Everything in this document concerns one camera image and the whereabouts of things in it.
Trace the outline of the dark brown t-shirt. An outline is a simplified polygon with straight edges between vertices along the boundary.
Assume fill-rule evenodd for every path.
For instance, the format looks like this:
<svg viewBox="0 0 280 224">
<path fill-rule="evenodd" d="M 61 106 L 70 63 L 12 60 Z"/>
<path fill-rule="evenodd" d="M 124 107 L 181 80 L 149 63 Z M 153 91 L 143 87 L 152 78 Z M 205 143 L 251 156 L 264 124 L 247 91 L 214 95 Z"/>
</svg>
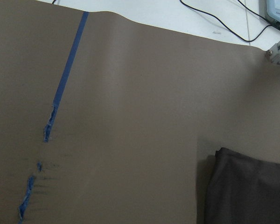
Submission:
<svg viewBox="0 0 280 224">
<path fill-rule="evenodd" d="M 215 158 L 204 223 L 280 224 L 280 164 L 224 147 Z"/>
</svg>

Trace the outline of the blue tape grid lines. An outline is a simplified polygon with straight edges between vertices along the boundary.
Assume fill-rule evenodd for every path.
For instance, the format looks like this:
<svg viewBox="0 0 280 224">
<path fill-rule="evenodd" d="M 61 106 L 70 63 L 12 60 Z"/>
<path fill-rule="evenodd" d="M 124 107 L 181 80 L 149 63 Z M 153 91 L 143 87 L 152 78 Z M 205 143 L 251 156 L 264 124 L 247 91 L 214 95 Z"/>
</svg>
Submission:
<svg viewBox="0 0 280 224">
<path fill-rule="evenodd" d="M 204 224 L 216 151 L 280 164 L 263 50 L 84 15 L 40 146 L 28 224 Z"/>
</svg>

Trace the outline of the teach pendant near post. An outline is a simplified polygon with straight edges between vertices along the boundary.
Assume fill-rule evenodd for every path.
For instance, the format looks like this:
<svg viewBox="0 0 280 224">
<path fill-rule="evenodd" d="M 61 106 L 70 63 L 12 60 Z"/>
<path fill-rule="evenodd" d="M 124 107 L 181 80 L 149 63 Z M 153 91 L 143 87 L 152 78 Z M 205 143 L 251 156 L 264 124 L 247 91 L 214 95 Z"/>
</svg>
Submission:
<svg viewBox="0 0 280 224">
<path fill-rule="evenodd" d="M 268 23 L 280 29 L 280 0 L 259 0 L 259 12 Z"/>
</svg>

